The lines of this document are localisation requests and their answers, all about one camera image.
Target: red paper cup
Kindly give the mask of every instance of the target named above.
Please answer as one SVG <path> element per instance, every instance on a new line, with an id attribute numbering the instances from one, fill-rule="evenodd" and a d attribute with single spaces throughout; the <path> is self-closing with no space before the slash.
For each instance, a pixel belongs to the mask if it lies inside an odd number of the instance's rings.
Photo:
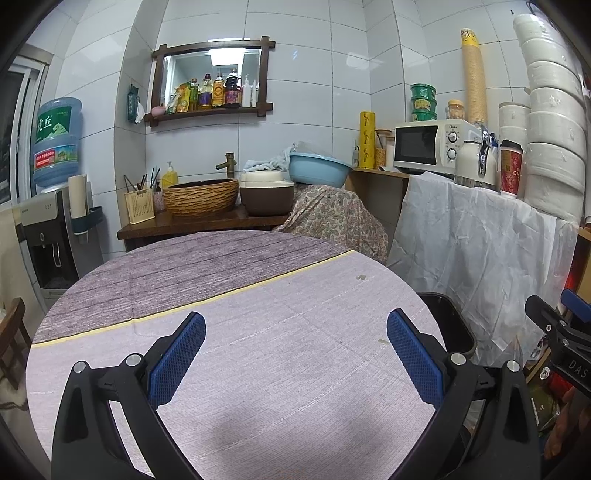
<path id="1" fill-rule="evenodd" d="M 523 150 L 515 142 L 503 140 L 501 144 L 501 195 L 517 198 L 521 178 Z"/>

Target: microwave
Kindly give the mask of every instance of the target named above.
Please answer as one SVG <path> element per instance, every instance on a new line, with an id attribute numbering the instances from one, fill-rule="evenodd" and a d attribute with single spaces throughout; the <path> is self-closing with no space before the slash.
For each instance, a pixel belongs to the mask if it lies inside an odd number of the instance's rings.
<path id="1" fill-rule="evenodd" d="M 454 175 L 465 141 L 482 141 L 479 127 L 450 118 L 396 126 L 394 167 Z"/>

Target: glass jar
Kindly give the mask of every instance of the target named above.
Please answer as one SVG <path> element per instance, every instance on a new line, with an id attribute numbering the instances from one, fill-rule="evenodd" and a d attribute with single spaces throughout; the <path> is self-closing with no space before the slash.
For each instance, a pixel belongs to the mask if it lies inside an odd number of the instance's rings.
<path id="1" fill-rule="evenodd" d="M 464 120 L 465 110 L 464 102 L 461 100 L 449 100 L 449 117 L 448 118 L 460 118 Z"/>

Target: blue water jug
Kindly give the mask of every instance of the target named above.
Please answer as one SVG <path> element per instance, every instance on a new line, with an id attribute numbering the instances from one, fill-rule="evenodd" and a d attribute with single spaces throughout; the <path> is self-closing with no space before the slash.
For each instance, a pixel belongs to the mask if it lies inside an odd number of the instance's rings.
<path id="1" fill-rule="evenodd" d="M 33 181 L 37 186 L 51 187 L 78 174 L 81 130 L 82 102 L 78 98 L 56 98 L 41 105 L 33 149 Z"/>

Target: wooden wall shelf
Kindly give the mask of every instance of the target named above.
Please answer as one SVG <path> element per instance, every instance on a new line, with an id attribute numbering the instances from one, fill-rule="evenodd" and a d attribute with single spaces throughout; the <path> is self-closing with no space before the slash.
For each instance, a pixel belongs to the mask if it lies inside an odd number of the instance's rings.
<path id="1" fill-rule="evenodd" d="M 261 109 L 264 112 L 270 112 L 271 110 L 273 110 L 273 104 L 267 102 L 267 103 L 265 103 L 265 105 L 252 106 L 252 107 L 246 107 L 246 106 L 241 106 L 241 107 L 237 107 L 237 108 L 218 107 L 218 108 L 212 108 L 210 110 L 198 110 L 196 112 L 168 113 L 166 115 L 160 115 L 160 116 L 152 116 L 151 113 L 147 113 L 144 116 L 144 122 L 147 124 L 150 124 L 151 127 L 157 127 L 160 122 L 166 122 L 168 120 L 176 120 L 179 118 L 190 118 L 192 116 L 225 115 L 225 114 L 229 114 L 229 113 L 256 113 L 258 116 L 265 116 L 265 115 L 260 114 L 259 111 Z"/>

